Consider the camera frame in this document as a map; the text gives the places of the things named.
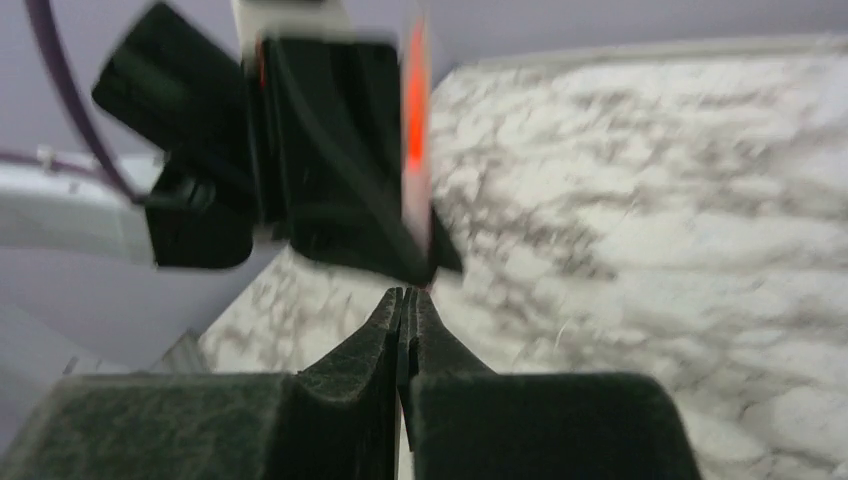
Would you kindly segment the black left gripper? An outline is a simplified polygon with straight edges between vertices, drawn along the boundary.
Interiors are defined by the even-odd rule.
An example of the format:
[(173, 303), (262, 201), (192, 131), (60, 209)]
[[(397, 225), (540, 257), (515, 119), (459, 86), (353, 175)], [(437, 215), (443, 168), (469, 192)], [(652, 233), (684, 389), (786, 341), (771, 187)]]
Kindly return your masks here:
[[(286, 236), (304, 257), (423, 285), (434, 262), (401, 219), (400, 67), (387, 43), (297, 38), (262, 45)], [(267, 223), (236, 61), (168, 3), (153, 3), (112, 52), (94, 103), (164, 153), (143, 202), (155, 263), (223, 270)]]

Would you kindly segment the orange translucent pen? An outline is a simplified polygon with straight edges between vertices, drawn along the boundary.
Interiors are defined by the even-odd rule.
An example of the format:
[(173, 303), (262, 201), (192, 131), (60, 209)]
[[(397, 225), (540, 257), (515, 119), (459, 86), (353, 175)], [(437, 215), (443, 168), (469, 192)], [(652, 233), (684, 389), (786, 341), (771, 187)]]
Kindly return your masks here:
[(402, 219), (425, 259), (431, 247), (429, 115), (431, 55), (426, 15), (411, 18), (402, 61)]

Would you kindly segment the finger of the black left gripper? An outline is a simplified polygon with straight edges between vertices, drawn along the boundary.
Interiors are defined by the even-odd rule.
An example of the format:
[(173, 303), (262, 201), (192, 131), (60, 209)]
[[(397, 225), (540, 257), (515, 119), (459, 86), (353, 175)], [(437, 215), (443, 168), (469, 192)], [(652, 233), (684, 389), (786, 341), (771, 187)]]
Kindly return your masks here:
[(462, 256), (434, 206), (431, 206), (430, 268), (433, 273), (439, 269), (464, 272)]

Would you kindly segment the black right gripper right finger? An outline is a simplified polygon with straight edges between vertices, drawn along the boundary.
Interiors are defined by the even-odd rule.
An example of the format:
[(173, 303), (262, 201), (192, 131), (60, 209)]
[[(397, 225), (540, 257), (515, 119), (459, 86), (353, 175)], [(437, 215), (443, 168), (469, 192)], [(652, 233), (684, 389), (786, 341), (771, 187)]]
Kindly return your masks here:
[(498, 374), (403, 298), (397, 385), (418, 479), (697, 479), (670, 395), (632, 372)]

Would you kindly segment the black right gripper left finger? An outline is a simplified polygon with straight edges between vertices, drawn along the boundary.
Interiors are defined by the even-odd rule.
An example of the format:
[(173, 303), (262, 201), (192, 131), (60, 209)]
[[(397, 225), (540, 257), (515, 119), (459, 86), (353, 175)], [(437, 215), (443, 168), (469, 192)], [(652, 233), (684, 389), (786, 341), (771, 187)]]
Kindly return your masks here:
[(29, 416), (5, 479), (393, 479), (403, 292), (296, 373), (71, 376)]

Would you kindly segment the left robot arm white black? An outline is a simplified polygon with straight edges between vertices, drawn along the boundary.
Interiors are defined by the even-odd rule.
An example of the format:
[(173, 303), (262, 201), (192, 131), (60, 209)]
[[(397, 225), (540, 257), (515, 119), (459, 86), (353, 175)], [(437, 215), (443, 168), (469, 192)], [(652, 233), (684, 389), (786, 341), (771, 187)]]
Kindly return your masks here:
[(88, 148), (1, 155), (1, 242), (165, 268), (224, 270), (261, 244), (423, 286), (461, 272), (435, 212), (431, 53), (414, 6), (401, 46), (338, 1), (239, 1), (240, 59), (153, 1), (106, 59), (93, 102), (158, 149), (113, 156), (73, 79), (48, 1), (26, 14)]

